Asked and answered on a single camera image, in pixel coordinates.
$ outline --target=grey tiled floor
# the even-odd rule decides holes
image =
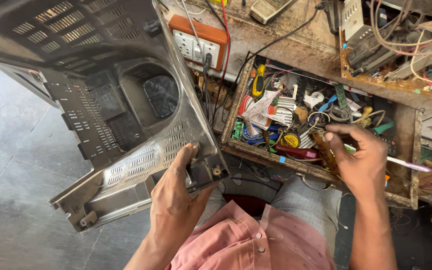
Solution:
[[[77,234],[49,206],[91,170],[60,114],[0,71],[0,269],[122,269],[149,212]]]

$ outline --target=grey trousers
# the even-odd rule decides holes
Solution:
[[[317,183],[306,181],[312,187],[320,188]],[[309,223],[326,239],[331,254],[334,254],[340,197],[339,190],[330,188],[316,191],[303,184],[299,175],[293,175],[284,183],[270,205]],[[214,189],[196,228],[205,224],[225,205],[226,200],[221,192],[217,188]]]

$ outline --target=power socket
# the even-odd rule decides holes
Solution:
[[[168,23],[181,54],[186,60],[203,65],[205,56],[210,53],[212,56],[210,68],[221,70],[228,46],[226,31],[198,21],[193,21],[193,24],[199,40],[196,39],[188,18],[175,14]]]
[[[219,44],[199,39],[201,49],[198,46],[198,41],[194,35],[186,34],[178,30],[173,30],[174,40],[183,54],[184,58],[203,64],[205,56],[211,54],[212,60],[210,67],[216,68],[219,56]]]

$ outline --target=toothbrush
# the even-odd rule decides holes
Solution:
[[[431,172],[432,170],[428,167],[425,167],[423,165],[418,165],[418,164],[414,164],[411,162],[406,162],[394,157],[390,157],[388,156],[388,161],[393,162],[393,163],[397,163],[397,164],[401,164],[403,166],[406,166],[408,168],[411,168],[413,170],[417,170],[417,171],[421,171],[421,172]]]
[[[351,154],[357,151],[356,148],[352,147],[351,145],[344,144],[344,146],[345,146],[346,150],[348,150]],[[414,164],[411,162],[406,162],[404,160],[400,160],[400,159],[390,157],[390,156],[387,157],[387,160],[389,162],[397,163],[397,164],[400,164],[400,165],[403,165],[405,167],[411,168],[413,170],[421,171],[421,172],[431,172],[432,171],[432,169],[425,167],[423,165],[418,165],[418,164]]]

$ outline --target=person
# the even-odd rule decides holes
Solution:
[[[341,178],[356,198],[349,269],[396,270],[384,194],[387,145],[355,124],[326,130]],[[340,135],[354,138],[358,151],[351,155]],[[337,200],[330,190],[313,196],[291,177],[257,221],[234,201],[215,203],[223,199],[214,185],[188,194],[185,166],[196,152],[191,144],[183,147],[154,187],[150,230],[125,270],[336,269],[328,245],[334,246],[336,232],[327,224],[337,220],[331,212],[340,192]],[[211,217],[204,220],[207,213]]]

